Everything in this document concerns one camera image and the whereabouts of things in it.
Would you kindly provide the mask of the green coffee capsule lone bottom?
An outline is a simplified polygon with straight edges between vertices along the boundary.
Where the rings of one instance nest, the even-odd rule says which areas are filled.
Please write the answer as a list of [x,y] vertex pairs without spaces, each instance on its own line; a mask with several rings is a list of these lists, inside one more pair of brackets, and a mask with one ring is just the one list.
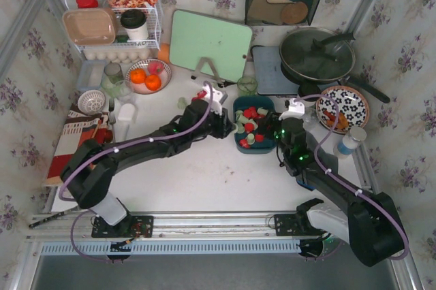
[[242,110],[237,110],[235,112],[235,120],[238,120],[241,115],[243,115],[243,111]]

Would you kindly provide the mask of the red coffee capsule bottom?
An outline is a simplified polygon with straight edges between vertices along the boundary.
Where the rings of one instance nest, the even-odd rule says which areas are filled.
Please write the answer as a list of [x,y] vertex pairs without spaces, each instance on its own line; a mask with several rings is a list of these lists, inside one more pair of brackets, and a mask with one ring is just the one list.
[[241,139],[238,143],[242,148],[250,148],[250,145],[246,139]]

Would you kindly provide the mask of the teal plastic storage basket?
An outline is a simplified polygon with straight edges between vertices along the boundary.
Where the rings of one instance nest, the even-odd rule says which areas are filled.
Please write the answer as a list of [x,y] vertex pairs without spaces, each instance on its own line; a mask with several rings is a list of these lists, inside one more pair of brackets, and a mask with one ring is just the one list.
[[[263,96],[244,96],[244,97],[238,97],[234,103],[233,103],[233,111],[234,111],[234,122],[236,124],[239,123],[238,120],[235,120],[235,112],[237,110],[246,110],[250,107],[258,108],[265,108],[268,110],[268,113],[275,112],[275,105],[273,101],[267,97]],[[254,144],[250,145],[250,148],[242,148],[239,146],[239,141],[241,139],[246,139],[248,133],[244,132],[242,134],[238,134],[237,132],[234,135],[234,141],[236,143],[237,149],[244,153],[244,154],[266,154],[271,152],[275,147],[276,143],[274,140],[267,138],[265,133],[259,132],[259,120],[264,118],[265,116],[259,115],[259,114],[253,114],[252,118],[250,118],[251,123],[254,124],[254,131],[252,132],[254,135],[261,134],[264,136],[263,142],[255,142]]]

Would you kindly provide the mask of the blue cloth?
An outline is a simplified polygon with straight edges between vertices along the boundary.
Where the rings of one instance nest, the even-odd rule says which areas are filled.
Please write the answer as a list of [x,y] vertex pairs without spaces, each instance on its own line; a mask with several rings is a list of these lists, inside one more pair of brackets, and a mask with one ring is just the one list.
[[297,178],[296,181],[297,181],[297,183],[298,183],[301,187],[303,187],[303,188],[305,188],[305,189],[308,189],[308,190],[310,190],[310,191],[315,190],[315,187],[313,187],[313,186],[307,184],[307,182],[304,181],[303,179],[298,179],[298,178]]

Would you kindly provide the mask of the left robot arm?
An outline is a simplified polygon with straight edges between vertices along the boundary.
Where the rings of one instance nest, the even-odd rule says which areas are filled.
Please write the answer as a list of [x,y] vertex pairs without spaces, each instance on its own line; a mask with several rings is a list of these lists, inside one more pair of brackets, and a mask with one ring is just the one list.
[[182,115],[148,135],[113,144],[94,139],[83,142],[61,172],[59,199],[94,212],[111,227],[126,223],[130,213],[109,192],[117,173],[146,161],[179,155],[208,136],[224,139],[233,132],[234,125],[223,106],[228,96],[209,84],[203,91],[205,96],[194,99]]

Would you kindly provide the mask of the small clear wine glass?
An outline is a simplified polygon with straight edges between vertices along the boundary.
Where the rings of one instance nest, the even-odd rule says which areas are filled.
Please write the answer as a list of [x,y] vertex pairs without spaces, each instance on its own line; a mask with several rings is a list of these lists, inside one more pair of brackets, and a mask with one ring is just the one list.
[[308,125],[316,125],[318,121],[316,110],[312,107],[306,108],[304,121]]

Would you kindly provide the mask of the metal cutting board stand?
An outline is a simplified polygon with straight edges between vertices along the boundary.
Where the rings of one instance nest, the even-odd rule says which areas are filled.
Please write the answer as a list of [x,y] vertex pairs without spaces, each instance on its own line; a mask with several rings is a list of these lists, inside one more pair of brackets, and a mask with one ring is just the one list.
[[213,61],[208,57],[202,57],[198,61],[195,69],[191,73],[191,80],[200,82],[201,80],[212,80],[219,88],[225,87],[225,80],[221,78]]

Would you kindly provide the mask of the green glass cup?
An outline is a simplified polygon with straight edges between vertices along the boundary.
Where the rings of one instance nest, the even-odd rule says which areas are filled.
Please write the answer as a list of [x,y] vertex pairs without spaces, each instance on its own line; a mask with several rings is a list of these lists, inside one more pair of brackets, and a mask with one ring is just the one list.
[[251,76],[243,76],[236,83],[238,88],[238,96],[252,96],[257,95],[258,83],[254,77]]

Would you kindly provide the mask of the orange mandarin right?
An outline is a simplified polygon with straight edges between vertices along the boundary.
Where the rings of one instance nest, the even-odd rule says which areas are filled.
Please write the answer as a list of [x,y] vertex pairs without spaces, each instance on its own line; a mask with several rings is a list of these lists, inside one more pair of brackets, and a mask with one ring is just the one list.
[[158,75],[149,75],[146,77],[145,86],[148,90],[155,92],[161,87],[161,78]]

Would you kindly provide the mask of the orange cup behind board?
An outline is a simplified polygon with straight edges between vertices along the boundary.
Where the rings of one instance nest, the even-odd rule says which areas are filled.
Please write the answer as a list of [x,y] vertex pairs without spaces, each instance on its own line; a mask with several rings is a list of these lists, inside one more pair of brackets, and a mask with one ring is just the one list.
[[170,45],[163,43],[157,53],[157,58],[167,64],[170,64]]

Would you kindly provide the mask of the orange mandarin left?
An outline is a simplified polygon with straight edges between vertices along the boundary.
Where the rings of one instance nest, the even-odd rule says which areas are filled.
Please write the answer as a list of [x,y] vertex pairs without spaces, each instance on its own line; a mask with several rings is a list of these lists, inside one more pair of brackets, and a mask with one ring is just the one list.
[[146,80],[146,72],[144,69],[133,69],[129,73],[130,81],[133,84],[144,84]]

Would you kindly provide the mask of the black wok with glass lid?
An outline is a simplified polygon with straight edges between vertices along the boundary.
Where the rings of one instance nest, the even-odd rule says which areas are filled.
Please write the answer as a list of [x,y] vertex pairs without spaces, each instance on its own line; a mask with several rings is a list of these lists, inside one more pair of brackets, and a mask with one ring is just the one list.
[[279,45],[283,75],[297,84],[338,82],[368,92],[382,103],[390,98],[368,82],[352,75],[356,54],[353,33],[334,33],[319,27],[295,29]]

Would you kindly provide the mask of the clear drinking glass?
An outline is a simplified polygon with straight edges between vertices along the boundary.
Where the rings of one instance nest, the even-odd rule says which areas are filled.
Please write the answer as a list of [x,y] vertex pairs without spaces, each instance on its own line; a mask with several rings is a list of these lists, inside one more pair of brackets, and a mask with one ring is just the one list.
[[134,91],[129,81],[119,81],[114,86],[114,96],[123,103],[134,102]]

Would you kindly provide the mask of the metal fork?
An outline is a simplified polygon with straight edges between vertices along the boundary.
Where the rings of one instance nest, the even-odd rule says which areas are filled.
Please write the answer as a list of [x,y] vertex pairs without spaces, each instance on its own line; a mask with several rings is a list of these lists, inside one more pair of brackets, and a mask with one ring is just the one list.
[[109,104],[108,104],[108,122],[110,124],[111,131],[112,131],[112,141],[116,142],[116,134],[115,134],[115,130],[114,130],[116,118],[115,118],[113,112],[114,112],[114,99],[110,98]]

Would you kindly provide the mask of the green tinted glass jar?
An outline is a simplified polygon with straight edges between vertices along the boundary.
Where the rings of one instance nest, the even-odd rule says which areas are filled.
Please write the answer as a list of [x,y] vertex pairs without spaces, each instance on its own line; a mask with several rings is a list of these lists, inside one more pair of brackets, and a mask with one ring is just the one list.
[[104,67],[101,87],[109,95],[113,96],[116,90],[116,84],[124,80],[121,66],[118,63],[109,63]]

